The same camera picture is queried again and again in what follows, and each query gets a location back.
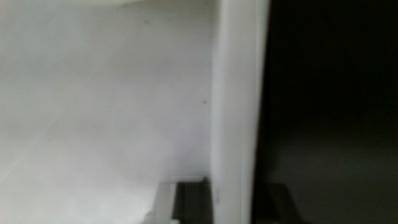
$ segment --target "black object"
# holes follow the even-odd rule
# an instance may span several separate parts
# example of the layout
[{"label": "black object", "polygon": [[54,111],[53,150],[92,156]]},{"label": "black object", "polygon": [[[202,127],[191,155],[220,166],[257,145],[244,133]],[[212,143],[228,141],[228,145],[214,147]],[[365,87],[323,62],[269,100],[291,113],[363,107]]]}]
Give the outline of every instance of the black object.
[{"label": "black object", "polygon": [[291,194],[283,184],[262,185],[255,195],[253,223],[255,224],[307,224],[301,220]]},{"label": "black object", "polygon": [[180,224],[212,224],[209,182],[177,183],[172,219]]}]

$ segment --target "white floor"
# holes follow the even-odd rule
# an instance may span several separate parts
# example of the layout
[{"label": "white floor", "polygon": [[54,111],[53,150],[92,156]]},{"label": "white floor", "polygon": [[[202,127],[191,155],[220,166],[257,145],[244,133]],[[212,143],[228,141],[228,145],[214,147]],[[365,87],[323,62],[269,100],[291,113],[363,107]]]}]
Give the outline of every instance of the white floor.
[{"label": "white floor", "polygon": [[212,3],[0,12],[0,223],[138,224],[209,172]]}]

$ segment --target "white wall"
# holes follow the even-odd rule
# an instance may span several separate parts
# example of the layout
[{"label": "white wall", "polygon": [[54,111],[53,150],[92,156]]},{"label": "white wall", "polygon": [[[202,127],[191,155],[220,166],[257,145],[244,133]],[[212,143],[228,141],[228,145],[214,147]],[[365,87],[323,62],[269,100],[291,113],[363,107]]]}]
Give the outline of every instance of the white wall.
[{"label": "white wall", "polygon": [[0,223],[134,224],[209,173],[209,0],[1,2]]},{"label": "white wall", "polygon": [[214,223],[248,224],[268,0],[218,1],[212,66]]}]

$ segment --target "white panel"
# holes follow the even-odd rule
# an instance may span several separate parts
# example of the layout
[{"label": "white panel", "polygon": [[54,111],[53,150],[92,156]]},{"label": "white panel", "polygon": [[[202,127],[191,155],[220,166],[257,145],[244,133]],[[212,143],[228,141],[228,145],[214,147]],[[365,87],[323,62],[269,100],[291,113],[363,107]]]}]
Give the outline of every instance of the white panel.
[{"label": "white panel", "polygon": [[172,218],[173,199],[175,199],[175,183],[161,183],[156,191],[152,203],[152,211],[147,224],[166,224]]},{"label": "white panel", "polygon": [[214,223],[248,224],[268,0],[220,0],[212,67]]},{"label": "white panel", "polygon": [[209,174],[211,1],[5,6],[0,223],[136,224]]},{"label": "white panel", "polygon": [[116,6],[122,4],[136,3],[143,0],[53,0],[53,1],[83,6]]}]

